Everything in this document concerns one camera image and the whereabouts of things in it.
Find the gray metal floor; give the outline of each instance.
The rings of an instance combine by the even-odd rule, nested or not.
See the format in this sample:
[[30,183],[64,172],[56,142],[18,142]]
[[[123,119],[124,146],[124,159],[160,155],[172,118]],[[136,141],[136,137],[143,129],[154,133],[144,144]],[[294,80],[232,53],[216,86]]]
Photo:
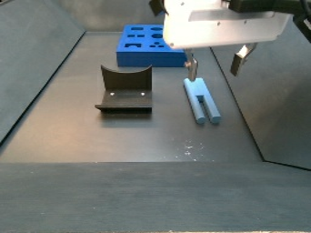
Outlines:
[[268,163],[3,163],[0,232],[310,231],[310,179]]
[[[103,115],[100,65],[116,66],[119,33],[87,33],[0,148],[0,162],[258,162],[260,155],[208,49],[195,51],[223,115],[196,124],[183,90],[186,68],[154,69],[154,113]],[[142,70],[120,68],[122,71]]]

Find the black bracket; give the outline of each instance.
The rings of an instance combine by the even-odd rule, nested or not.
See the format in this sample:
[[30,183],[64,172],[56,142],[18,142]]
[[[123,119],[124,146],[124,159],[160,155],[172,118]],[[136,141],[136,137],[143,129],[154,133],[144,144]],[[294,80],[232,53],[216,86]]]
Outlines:
[[151,0],[150,6],[155,16],[159,16],[162,13],[170,14],[164,7],[164,0]]
[[150,113],[152,111],[152,67],[134,73],[120,73],[102,66],[104,94],[103,112]]

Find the blue block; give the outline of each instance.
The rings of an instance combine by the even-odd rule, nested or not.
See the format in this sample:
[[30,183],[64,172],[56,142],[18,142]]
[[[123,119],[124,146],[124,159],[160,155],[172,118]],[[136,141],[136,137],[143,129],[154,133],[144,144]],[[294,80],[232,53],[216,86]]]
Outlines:
[[119,66],[183,67],[182,49],[171,49],[163,39],[163,25],[126,25],[116,48]]
[[210,95],[210,90],[208,90],[208,87],[206,85],[203,78],[198,77],[194,82],[190,81],[188,78],[186,78],[183,80],[183,85],[184,85],[184,89],[188,95],[190,104],[191,104],[191,108],[194,111],[198,124],[206,123],[206,116],[203,113],[200,103],[203,103],[203,106],[208,112],[210,122],[212,124],[219,124],[222,120],[222,116],[219,113],[219,109],[215,105],[215,102],[212,100],[212,97]]

